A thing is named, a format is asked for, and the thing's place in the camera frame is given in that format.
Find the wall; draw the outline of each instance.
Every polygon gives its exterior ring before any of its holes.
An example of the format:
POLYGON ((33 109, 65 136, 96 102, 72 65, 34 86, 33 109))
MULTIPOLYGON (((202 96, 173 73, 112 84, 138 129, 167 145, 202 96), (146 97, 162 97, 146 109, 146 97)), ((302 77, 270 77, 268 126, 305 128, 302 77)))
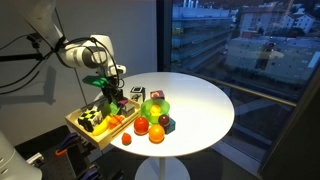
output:
MULTIPOLYGON (((56 7, 68 40, 95 33, 110 36, 116 62, 127 67, 123 77, 157 70, 155 1, 58 0, 56 7)), ((20 35, 34 32, 3 1, 0 10, 0 48, 20 35)), ((43 54, 49 51, 44 43, 40 50, 43 54)), ((24 38, 0 50, 0 56, 34 52, 24 38)), ((35 60, 2 62, 0 86, 19 79, 35 64, 35 60)), ((0 130, 13 145, 65 125, 64 116, 85 105, 75 71, 64 67, 56 56, 43 63, 39 71, 39 75, 23 89, 0 95, 0 130)), ((77 71, 80 79, 95 74, 95 70, 77 71)), ((0 88, 0 93, 22 84, 0 88)), ((82 86, 88 102, 100 92, 96 87, 82 86)))

